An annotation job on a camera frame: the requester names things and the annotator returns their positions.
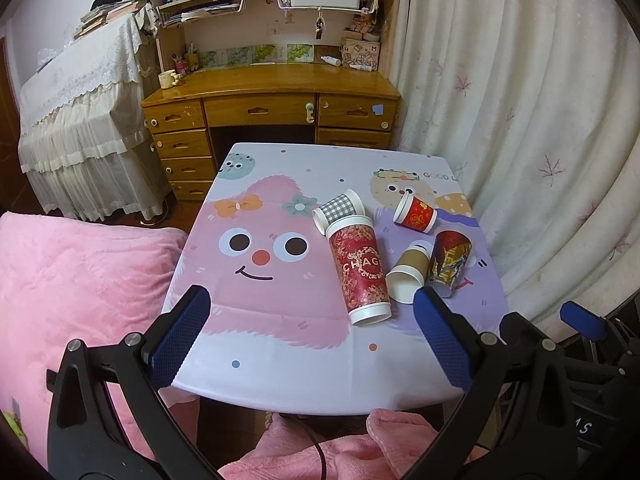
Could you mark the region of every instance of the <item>cartoon eye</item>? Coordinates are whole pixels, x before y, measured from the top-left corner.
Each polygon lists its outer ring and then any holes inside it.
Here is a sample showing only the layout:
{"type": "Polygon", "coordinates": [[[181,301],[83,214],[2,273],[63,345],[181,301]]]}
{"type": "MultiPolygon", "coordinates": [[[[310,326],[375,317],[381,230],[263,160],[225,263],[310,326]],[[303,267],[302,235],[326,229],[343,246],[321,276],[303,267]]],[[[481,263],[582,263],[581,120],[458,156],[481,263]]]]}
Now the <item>cartoon eye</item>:
{"type": "Polygon", "coordinates": [[[300,233],[284,233],[273,243],[273,254],[283,262],[299,262],[309,252],[309,242],[300,233]]]}
{"type": "Polygon", "coordinates": [[[251,233],[241,227],[233,227],[224,233],[218,241],[220,252],[227,256],[244,254],[251,245],[251,233]]]}

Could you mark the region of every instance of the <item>pink blanket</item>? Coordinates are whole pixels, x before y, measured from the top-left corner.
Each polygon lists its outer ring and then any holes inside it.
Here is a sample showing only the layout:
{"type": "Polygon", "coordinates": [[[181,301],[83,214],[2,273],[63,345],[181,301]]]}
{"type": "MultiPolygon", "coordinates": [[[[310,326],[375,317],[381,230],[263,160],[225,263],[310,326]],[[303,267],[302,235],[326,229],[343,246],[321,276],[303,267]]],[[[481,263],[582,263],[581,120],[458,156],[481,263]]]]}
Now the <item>pink blanket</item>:
{"type": "MultiPolygon", "coordinates": [[[[395,480],[401,478],[429,447],[437,432],[415,413],[373,410],[367,434],[344,436],[321,444],[328,480],[395,480]]],[[[318,442],[323,439],[316,435],[318,442]]],[[[470,460],[485,450],[476,447],[470,460]]],[[[294,421],[273,415],[260,442],[237,462],[225,465],[226,480],[318,480],[320,457],[294,421]]]]}
{"type": "MultiPolygon", "coordinates": [[[[160,314],[185,241],[178,229],[0,217],[0,409],[12,412],[17,403],[29,449],[41,464],[51,403],[47,368],[58,370],[73,338],[96,346],[144,332],[160,314]]],[[[111,392],[134,448],[151,456],[120,389],[111,392]]],[[[192,436],[193,404],[174,411],[192,436]]]]}

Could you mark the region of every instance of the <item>teal flower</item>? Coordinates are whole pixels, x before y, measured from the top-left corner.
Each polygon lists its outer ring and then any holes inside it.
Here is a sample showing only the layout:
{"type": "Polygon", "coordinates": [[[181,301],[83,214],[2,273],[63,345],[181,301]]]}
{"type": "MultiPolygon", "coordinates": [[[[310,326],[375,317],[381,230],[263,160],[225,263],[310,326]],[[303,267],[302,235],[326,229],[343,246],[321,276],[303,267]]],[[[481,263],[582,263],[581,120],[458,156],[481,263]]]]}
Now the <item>teal flower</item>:
{"type": "Polygon", "coordinates": [[[311,217],[311,209],[317,204],[317,198],[307,198],[306,196],[296,194],[291,199],[291,202],[282,204],[282,208],[291,216],[302,215],[311,217]]]}

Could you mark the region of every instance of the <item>keychain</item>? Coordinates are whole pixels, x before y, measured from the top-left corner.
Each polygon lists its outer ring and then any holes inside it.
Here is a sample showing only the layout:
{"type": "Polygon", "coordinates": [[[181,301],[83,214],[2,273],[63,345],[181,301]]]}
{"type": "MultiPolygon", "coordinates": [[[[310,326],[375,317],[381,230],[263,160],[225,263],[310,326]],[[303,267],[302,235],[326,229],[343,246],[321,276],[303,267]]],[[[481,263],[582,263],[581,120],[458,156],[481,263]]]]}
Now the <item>keychain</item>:
{"type": "Polygon", "coordinates": [[[318,19],[316,20],[316,40],[322,40],[324,32],[324,18],[322,17],[322,7],[318,9],[318,19]]]}

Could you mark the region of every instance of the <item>gray and white gingham cup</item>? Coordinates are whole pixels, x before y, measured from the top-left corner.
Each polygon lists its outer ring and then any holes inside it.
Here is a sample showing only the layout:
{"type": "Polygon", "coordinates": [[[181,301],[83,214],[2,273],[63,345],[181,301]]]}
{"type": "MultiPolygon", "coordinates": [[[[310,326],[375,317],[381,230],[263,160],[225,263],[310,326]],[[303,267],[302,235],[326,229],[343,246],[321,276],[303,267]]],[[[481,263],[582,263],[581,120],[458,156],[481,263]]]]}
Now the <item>gray and white gingham cup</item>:
{"type": "Polygon", "coordinates": [[[313,210],[313,218],[320,234],[325,235],[329,225],[351,215],[366,215],[362,200],[353,189],[313,210]]]}

